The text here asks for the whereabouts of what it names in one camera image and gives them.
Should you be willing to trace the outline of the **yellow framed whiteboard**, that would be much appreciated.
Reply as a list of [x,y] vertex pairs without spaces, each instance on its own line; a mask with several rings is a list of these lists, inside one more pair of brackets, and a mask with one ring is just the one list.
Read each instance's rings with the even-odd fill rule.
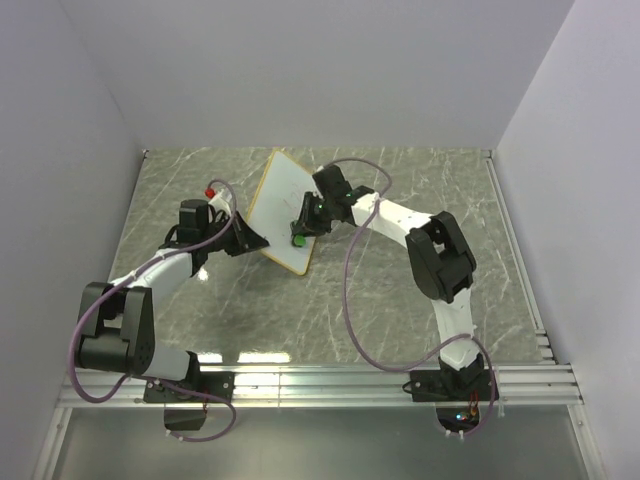
[[282,150],[269,156],[254,198],[247,223],[269,246],[261,253],[295,273],[305,275],[315,240],[292,243],[291,223],[299,218],[304,194],[315,190],[311,172]]

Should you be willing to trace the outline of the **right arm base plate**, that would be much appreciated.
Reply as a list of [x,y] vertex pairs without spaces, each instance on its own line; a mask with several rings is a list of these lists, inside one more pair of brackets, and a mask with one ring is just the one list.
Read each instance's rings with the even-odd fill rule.
[[412,370],[402,390],[417,403],[469,402],[472,399],[488,402],[500,398],[499,391],[493,388],[488,370],[482,371],[469,383],[465,383],[457,374],[441,370]]

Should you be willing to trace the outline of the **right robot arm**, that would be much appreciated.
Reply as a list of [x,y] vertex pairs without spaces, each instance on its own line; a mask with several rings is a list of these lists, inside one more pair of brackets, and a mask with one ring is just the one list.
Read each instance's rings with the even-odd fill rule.
[[304,194],[299,218],[291,224],[291,242],[320,237],[335,222],[348,223],[355,233],[346,250],[342,273],[342,313],[347,332],[361,357],[383,371],[396,371],[373,360],[357,340],[349,314],[349,263],[362,234],[371,230],[406,249],[414,283],[432,303],[441,344],[436,347],[440,382],[455,400],[476,389],[484,370],[481,348],[474,340],[471,286],[477,263],[455,217],[446,211],[432,215],[384,198],[384,191],[354,188],[337,161],[312,174],[315,193]]

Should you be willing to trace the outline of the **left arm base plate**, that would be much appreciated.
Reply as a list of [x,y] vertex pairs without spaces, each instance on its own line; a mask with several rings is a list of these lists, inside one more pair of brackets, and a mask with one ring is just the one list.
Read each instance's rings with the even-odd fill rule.
[[219,397],[230,402],[233,398],[235,387],[235,374],[230,371],[203,372],[194,385],[183,381],[174,381],[179,388],[189,390],[189,394],[172,390],[162,383],[151,382],[145,387],[143,402],[150,404],[176,404],[176,403],[196,403],[208,402],[200,396],[193,395],[192,391],[200,394]]

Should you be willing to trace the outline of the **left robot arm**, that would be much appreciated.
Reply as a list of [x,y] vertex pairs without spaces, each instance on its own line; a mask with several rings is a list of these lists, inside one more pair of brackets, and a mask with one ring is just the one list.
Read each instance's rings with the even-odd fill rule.
[[197,356],[157,343],[155,310],[195,276],[211,254],[238,256],[268,245],[236,212],[233,200],[183,201],[177,224],[150,260],[114,282],[85,287],[68,353],[75,391],[90,403],[97,400],[78,381],[76,371],[82,368],[167,382],[178,401],[196,399],[203,381]]

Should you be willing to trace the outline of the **green whiteboard eraser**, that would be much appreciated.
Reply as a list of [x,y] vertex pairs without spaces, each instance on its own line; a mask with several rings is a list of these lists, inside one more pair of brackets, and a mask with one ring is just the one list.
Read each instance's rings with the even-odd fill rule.
[[300,227],[291,226],[291,244],[295,248],[302,248],[306,245],[306,237]]

